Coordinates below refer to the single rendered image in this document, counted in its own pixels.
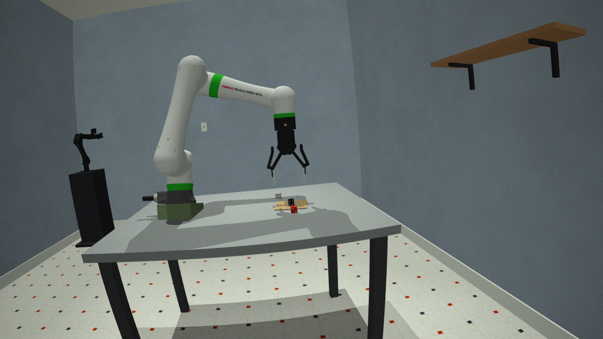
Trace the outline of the tan mat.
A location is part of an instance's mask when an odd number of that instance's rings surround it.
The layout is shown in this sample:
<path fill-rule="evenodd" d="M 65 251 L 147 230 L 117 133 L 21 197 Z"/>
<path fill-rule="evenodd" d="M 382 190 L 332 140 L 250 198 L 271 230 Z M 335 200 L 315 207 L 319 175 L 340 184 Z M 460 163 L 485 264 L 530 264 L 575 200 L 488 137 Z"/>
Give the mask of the tan mat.
<path fill-rule="evenodd" d="M 307 209 L 307 200 L 294 201 L 294 205 L 297 206 L 298 210 Z M 291 205 L 288 205 L 288 201 L 277 202 L 277 205 L 275 206 L 274 210 L 290 210 L 290 206 Z"/>

